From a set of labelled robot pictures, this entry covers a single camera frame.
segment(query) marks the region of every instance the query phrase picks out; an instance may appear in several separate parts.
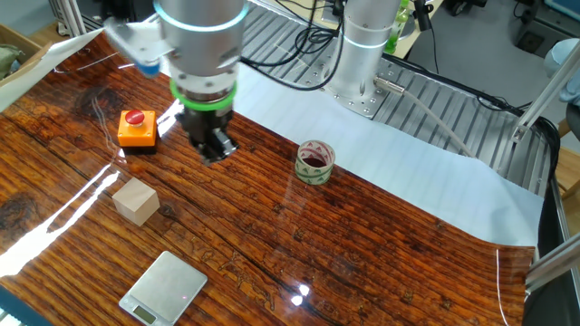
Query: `glossy table surface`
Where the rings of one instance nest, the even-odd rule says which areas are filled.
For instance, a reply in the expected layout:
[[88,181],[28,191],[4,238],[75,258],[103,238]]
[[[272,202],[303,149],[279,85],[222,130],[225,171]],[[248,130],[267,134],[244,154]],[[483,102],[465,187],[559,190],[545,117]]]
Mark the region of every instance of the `glossy table surface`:
[[[208,276],[178,324],[517,325],[533,248],[488,244],[335,167],[307,186],[298,146],[240,115],[205,167],[178,124],[125,156],[122,110],[174,100],[101,34],[0,117],[0,284],[54,325],[139,324],[119,299],[163,252]],[[137,227],[132,177],[161,207]]]

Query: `tape roll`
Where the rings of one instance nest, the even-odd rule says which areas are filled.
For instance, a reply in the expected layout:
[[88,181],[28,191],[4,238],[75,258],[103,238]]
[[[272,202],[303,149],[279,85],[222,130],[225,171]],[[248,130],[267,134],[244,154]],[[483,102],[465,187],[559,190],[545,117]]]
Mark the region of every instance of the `tape roll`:
[[309,185],[328,181],[334,167],[334,149],[320,140],[308,140],[298,148],[295,173]]

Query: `cable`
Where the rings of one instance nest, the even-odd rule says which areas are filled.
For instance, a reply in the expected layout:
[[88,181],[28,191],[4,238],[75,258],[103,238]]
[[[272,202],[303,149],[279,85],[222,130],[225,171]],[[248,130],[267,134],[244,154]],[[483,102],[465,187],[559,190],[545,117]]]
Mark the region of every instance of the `cable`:
[[[279,5],[281,5],[282,7],[284,7],[287,11],[289,11],[290,13],[294,14],[296,17],[299,17],[301,20],[305,21],[304,18],[302,18],[299,14],[293,12],[292,10],[290,10],[287,6],[285,6],[284,4],[282,4],[280,1],[281,0],[275,0]],[[304,39],[302,41],[302,43],[296,47],[296,52],[294,52],[292,55],[290,55],[288,58],[281,60],[279,62],[256,62],[253,61],[249,58],[246,57],[242,57],[241,58],[241,62],[247,64],[247,65],[252,65],[252,66],[263,66],[263,67],[278,67],[281,65],[285,65],[289,62],[291,62],[292,60],[294,60],[301,51],[304,50],[304,47],[306,46],[306,43],[308,42],[308,38],[309,38],[309,33],[310,30],[312,29],[313,26],[313,22],[314,22],[314,13],[315,13],[315,8],[316,8],[316,0],[313,0],[313,4],[312,4],[312,11],[310,13],[310,21],[308,21],[308,27],[305,29],[305,35],[304,35]]]
[[[502,97],[491,96],[491,95],[486,94],[483,91],[478,91],[478,90],[472,89],[469,86],[466,86],[460,82],[452,81],[452,80],[445,78],[443,76],[440,76],[438,74],[429,72],[427,69],[425,69],[424,67],[421,67],[420,65],[418,65],[416,63],[404,61],[403,59],[389,55],[388,53],[383,53],[382,58],[387,60],[387,61],[397,63],[401,67],[408,69],[412,72],[416,72],[420,75],[431,78],[435,81],[446,83],[452,87],[455,87],[455,88],[458,88],[460,90],[466,91],[470,94],[473,94],[476,96],[479,103],[481,103],[481,105],[483,107],[485,107],[486,109],[489,109],[489,110],[505,111],[507,113],[514,114],[518,117],[521,117],[524,114],[523,109],[532,104],[532,102],[529,102],[529,103],[526,103],[526,104],[521,105],[519,107],[514,107],[514,106],[510,105],[508,103],[508,101]],[[488,104],[490,104],[491,106],[493,106],[495,108],[488,106],[486,103],[482,103],[481,102],[482,100],[487,101]],[[546,138],[546,142],[551,149],[550,158],[552,160],[550,162],[551,163],[550,164],[550,173],[548,175],[548,180],[549,180],[552,177],[554,177],[554,174],[556,172],[556,166],[557,166],[559,152],[560,152],[560,136],[558,134],[557,127],[554,125],[554,123],[552,123],[550,120],[548,120],[544,117],[539,117],[536,120],[536,122],[534,123],[533,127],[536,128],[536,130],[538,132],[540,132],[544,135],[544,137]]]
[[248,67],[254,69],[257,72],[260,72],[261,74],[263,74],[264,76],[266,76],[268,79],[277,82],[283,86],[289,87],[293,90],[296,91],[316,91],[316,90],[320,90],[321,88],[323,88],[324,86],[326,86],[326,84],[328,84],[330,82],[330,80],[334,77],[334,75],[336,74],[336,71],[338,70],[338,65],[341,62],[341,58],[343,56],[343,46],[344,46],[344,24],[343,24],[343,18],[341,17],[341,21],[339,22],[339,26],[341,26],[341,35],[342,37],[339,37],[339,52],[338,52],[338,57],[336,58],[336,64],[334,65],[333,71],[328,75],[328,77],[326,77],[326,79],[316,85],[316,86],[312,86],[312,87],[299,87],[296,85],[293,85],[291,83],[288,83],[286,81],[282,81],[277,79],[274,76],[271,76],[269,73],[267,72],[263,72],[262,70],[260,70],[258,67],[252,65],[252,64],[248,64],[245,62],[245,58],[242,57],[242,59],[240,60],[242,63],[247,64]]
[[433,35],[433,58],[435,59],[435,69],[437,69],[437,74],[439,74],[439,65],[437,64],[437,44],[435,43],[435,31],[433,26],[431,27],[431,34]]
[[[293,0],[278,0],[278,1],[284,1],[284,2],[288,2],[288,3],[291,3],[291,4],[297,5],[297,6],[303,8],[305,10],[311,10],[312,9],[312,8],[308,8],[305,5],[302,5],[300,3],[297,3],[296,1],[293,1]],[[318,6],[318,7],[314,8],[314,10],[324,9],[324,8],[332,8],[332,7],[333,7],[332,5],[321,5],[321,6]]]
[[519,4],[521,4],[521,3],[519,3],[519,2],[518,2],[518,3],[517,3],[515,6],[514,6],[514,17],[516,17],[517,19],[521,19],[521,18],[524,16],[523,14],[520,14],[520,15],[517,15],[517,14],[516,14],[516,10],[517,10],[517,7],[519,6]]
[[407,98],[409,98],[409,100],[413,101],[413,103],[415,103],[421,110],[423,110],[425,113],[427,113],[428,116],[430,116],[433,120],[435,120],[437,122],[437,124],[443,130],[445,130],[445,132],[447,132],[447,134],[451,137],[451,139],[453,139],[453,141],[455,141],[456,145],[458,145],[459,148],[461,150],[463,150],[470,158],[476,158],[476,156],[471,152],[471,150],[468,149],[468,147],[457,136],[457,134],[455,132],[453,132],[453,130],[451,130],[451,128],[449,128],[445,124],[445,122],[443,122],[438,116],[436,116],[435,113],[433,113],[425,104],[423,104],[423,102],[421,100],[419,100],[415,95],[413,95],[412,93],[410,93],[408,91],[403,91],[402,94],[404,96],[406,96]]
[[[300,32],[295,38],[295,48],[297,51],[303,54],[313,54],[323,50],[326,46],[328,46],[335,36],[338,36],[338,32],[340,31],[341,26],[339,25],[336,30],[331,30],[328,28],[321,28],[318,26],[314,26],[310,29],[305,29]],[[315,47],[313,50],[301,50],[298,48],[298,44],[303,40],[303,38],[307,37],[308,41],[312,44],[321,44],[318,47]]]
[[425,77],[429,77],[429,78],[436,80],[438,82],[446,83],[450,86],[453,86],[453,87],[458,88],[460,90],[471,93],[471,94],[475,95],[476,97],[479,97],[481,99],[488,101],[489,104],[491,104],[492,106],[495,106],[499,109],[502,109],[502,110],[515,109],[515,107],[509,105],[509,103],[506,101],[506,99],[491,96],[491,95],[486,94],[483,91],[478,91],[478,90],[472,89],[469,86],[466,86],[460,82],[453,81],[449,78],[440,76],[437,73],[430,72],[427,69],[425,69],[424,67],[419,66],[417,63],[407,62],[403,59],[397,58],[397,57],[390,55],[388,53],[383,53],[382,58],[387,60],[387,61],[390,61],[390,62],[395,62],[398,65],[400,65],[401,67],[406,68],[410,71],[416,72],[418,74],[421,74]]

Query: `digital scale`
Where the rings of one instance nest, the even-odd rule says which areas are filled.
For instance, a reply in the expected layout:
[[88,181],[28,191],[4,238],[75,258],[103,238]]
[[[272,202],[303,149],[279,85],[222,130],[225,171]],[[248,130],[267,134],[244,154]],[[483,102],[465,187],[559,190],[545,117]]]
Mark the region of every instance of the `digital scale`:
[[163,252],[122,297],[119,306],[145,325],[171,326],[208,277],[170,252]]

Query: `emergency stop button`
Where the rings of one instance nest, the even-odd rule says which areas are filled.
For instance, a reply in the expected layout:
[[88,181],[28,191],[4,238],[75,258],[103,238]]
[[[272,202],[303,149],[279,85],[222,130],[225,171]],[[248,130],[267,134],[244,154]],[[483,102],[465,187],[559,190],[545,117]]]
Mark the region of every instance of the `emergency stop button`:
[[141,110],[130,110],[125,114],[125,121],[132,127],[140,127],[145,120],[145,113]]

